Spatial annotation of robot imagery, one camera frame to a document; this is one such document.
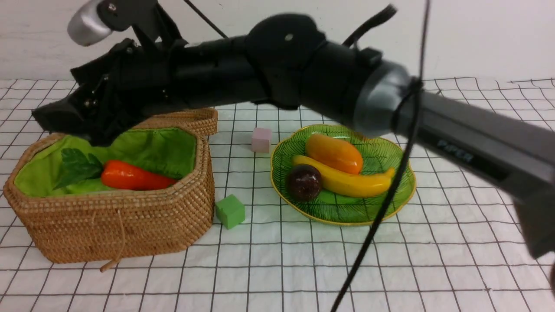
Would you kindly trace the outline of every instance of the yellow banana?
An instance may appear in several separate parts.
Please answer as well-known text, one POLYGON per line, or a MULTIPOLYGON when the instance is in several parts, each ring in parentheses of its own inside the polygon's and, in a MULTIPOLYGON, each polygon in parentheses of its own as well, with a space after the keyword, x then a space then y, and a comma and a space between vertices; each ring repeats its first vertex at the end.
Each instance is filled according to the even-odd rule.
POLYGON ((322 175, 322 186, 325 189, 349 197, 362 198, 380 195, 388 190, 395 174, 394 168, 389 168, 385 173, 373 175, 349 174, 304 155, 295 155, 291 161, 293 165, 307 164, 318 169, 322 175))

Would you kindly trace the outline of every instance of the toy fruit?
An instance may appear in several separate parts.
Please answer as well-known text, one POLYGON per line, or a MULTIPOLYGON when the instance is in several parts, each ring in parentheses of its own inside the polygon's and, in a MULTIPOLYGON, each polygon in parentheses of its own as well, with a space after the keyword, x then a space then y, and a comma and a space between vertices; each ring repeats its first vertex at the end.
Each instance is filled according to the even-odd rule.
POLYGON ((95 155, 87 157, 77 148, 62 150, 62 166, 65 172, 55 189, 98 178, 107 187, 128 190, 165 189, 177 182, 120 160, 109 160, 103 165, 95 155))
POLYGON ((373 197, 387 191, 391 185, 391 178, 395 174, 394 168, 389 168, 385 173, 373 175, 349 174, 303 155, 295 155, 291 160, 295 166, 306 164, 316 168, 322 175, 325 189, 357 198, 373 197))
POLYGON ((177 182, 120 160, 107 161, 100 180, 107 187, 129 190, 165 189, 177 182))
POLYGON ((306 155, 339 171, 359 174, 362 155, 351 143, 315 133, 306 141, 306 155))
POLYGON ((309 202, 322 191, 322 175, 311 165, 299 164, 289 172, 287 192, 298 202, 309 202))

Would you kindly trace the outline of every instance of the white wall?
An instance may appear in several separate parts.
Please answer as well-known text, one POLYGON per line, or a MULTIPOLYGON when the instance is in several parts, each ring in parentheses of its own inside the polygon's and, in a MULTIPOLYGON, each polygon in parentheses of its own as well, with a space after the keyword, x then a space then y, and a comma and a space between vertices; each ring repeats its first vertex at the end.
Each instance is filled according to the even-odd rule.
MULTIPOLYGON (((69 79, 69 69, 101 55, 125 34, 84 48, 66 35, 67 22, 84 0, 0 0, 0 79, 69 79)), ((217 39, 181 0, 160 0, 191 42, 217 39)), ((328 37, 342 41, 383 9, 384 0, 194 0, 227 35, 244 34, 280 12, 312 15, 328 37)), ((416 73, 423 1, 394 0, 398 14, 365 36, 362 46, 385 52, 416 73)), ((435 0, 426 77, 555 76, 554 0, 435 0)))

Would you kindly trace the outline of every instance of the green block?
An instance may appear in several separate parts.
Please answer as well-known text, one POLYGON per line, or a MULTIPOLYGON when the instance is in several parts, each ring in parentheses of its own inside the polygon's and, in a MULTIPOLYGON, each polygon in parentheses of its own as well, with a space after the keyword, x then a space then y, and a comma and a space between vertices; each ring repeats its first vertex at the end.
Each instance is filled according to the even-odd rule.
POLYGON ((216 203, 216 216, 227 229, 231 229, 245 221, 245 205, 235 195, 229 195, 216 203))

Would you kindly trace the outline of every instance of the green fabric lining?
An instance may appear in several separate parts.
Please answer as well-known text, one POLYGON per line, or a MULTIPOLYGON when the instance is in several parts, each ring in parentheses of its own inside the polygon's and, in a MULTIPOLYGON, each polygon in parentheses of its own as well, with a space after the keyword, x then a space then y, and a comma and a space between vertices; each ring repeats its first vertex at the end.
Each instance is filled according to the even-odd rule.
POLYGON ((129 130, 107 148, 92 147, 86 140, 67 135, 37 153, 19 171, 14 181, 16 187, 30 197, 112 190, 100 179, 53 190, 63 174, 61 151, 64 148, 78 148, 85 155, 92 153, 102 163, 117 159, 174 179, 181 179, 193 171, 196 158, 196 138, 176 128, 129 130))

